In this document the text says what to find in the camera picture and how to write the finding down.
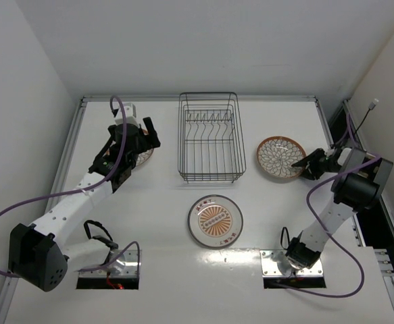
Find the brown floral pattern plate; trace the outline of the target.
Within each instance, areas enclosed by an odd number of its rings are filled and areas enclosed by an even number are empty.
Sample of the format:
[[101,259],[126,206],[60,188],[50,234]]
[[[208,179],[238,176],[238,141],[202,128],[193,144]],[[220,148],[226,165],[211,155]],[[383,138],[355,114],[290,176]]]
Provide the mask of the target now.
[[284,136],[266,138],[260,142],[256,150],[258,165],[269,176],[280,180],[298,178],[304,167],[293,167],[293,164],[305,157],[302,146]]

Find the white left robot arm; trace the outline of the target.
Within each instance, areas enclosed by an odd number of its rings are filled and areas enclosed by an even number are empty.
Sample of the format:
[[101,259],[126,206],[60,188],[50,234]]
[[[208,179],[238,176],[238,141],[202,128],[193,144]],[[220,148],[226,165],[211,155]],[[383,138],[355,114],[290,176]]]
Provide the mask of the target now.
[[67,272],[110,268],[119,246],[106,236],[93,236],[68,246],[70,234],[103,200],[130,177],[141,153],[160,146],[150,117],[144,126],[111,125],[110,138],[76,187],[48,213],[11,231],[9,270],[44,292],[55,289]]

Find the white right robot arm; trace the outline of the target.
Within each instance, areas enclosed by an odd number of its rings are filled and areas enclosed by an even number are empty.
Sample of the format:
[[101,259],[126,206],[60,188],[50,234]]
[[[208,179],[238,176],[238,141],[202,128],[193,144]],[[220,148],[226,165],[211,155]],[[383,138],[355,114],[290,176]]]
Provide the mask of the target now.
[[303,167],[302,176],[318,180],[333,173],[328,204],[316,220],[289,243],[286,258],[294,269],[311,268],[340,226],[355,214],[371,209],[380,199],[393,162],[360,148],[321,148],[293,164]]

